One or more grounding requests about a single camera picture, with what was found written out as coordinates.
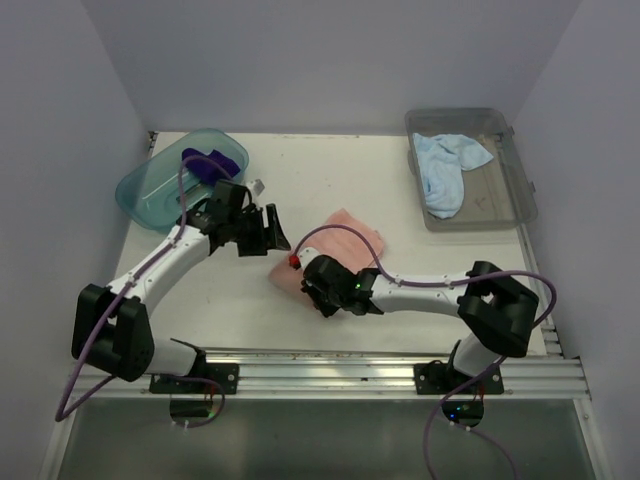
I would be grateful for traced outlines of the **dark purple towel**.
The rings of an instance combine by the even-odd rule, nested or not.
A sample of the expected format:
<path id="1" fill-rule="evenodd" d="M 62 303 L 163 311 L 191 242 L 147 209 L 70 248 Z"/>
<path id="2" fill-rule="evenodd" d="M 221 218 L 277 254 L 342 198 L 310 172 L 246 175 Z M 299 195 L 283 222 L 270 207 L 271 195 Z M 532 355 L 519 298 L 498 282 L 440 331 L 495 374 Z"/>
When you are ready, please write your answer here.
<path id="1" fill-rule="evenodd" d="M 194 148 L 182 151 L 182 162 L 201 183 L 214 186 L 219 180 L 231 180 L 241 172 L 240 166 L 217 150 L 204 154 Z"/>

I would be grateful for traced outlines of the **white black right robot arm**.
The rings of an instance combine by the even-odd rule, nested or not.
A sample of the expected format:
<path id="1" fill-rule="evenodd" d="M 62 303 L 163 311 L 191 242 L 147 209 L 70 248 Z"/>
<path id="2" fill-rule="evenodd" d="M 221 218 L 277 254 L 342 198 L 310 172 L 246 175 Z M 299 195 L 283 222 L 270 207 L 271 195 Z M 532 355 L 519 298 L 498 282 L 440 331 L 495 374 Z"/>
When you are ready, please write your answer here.
<path id="1" fill-rule="evenodd" d="M 419 312 L 458 318 L 470 329 L 450 354 L 445 379 L 468 392 L 481 372 L 502 357 L 527 355 L 539 297 L 494 264 L 477 261 L 455 275 L 384 275 L 380 268 L 351 272 L 338 260 L 306 248 L 293 263 L 301 269 L 301 291 L 326 318 L 344 310 L 357 316 Z"/>

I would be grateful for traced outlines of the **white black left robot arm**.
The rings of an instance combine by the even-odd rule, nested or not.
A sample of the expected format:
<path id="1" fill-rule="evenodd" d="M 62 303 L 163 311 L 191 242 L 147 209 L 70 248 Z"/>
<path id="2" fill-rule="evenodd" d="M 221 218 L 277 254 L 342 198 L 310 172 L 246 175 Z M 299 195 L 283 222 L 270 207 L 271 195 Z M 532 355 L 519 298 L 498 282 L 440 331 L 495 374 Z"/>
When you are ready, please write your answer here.
<path id="1" fill-rule="evenodd" d="M 228 243 L 241 257 L 289 250 L 276 206 L 257 202 L 263 189 L 259 180 L 219 181 L 208 198 L 182 212 L 137 266 L 106 286 L 86 286 L 77 301 L 73 358 L 128 382 L 143 375 L 171 376 L 185 392 L 201 390 L 210 375 L 204 351 L 155 336 L 151 315 L 191 269 Z"/>

